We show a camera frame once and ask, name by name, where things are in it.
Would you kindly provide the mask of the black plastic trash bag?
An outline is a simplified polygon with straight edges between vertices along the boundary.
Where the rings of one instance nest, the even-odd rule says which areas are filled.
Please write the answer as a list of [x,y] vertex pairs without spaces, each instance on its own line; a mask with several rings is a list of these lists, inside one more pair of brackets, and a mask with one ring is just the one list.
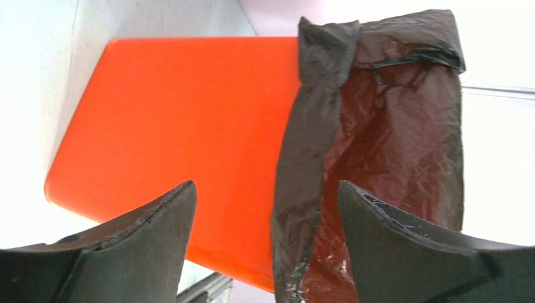
[[453,12],[298,24],[301,82],[270,220],[277,302],[356,302],[336,192],[341,180],[459,231],[466,69]]

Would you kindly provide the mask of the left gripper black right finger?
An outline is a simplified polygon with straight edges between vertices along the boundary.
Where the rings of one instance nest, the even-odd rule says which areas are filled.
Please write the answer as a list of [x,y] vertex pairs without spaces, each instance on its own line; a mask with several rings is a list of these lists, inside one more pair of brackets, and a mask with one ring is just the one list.
[[464,235],[349,181],[341,223],[360,302],[533,302],[534,248]]

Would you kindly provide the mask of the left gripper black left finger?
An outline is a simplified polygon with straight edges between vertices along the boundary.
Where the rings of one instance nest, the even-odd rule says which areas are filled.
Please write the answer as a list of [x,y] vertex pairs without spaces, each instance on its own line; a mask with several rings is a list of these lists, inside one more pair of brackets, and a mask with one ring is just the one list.
[[53,244],[1,251],[2,302],[174,302],[197,192],[186,181]]

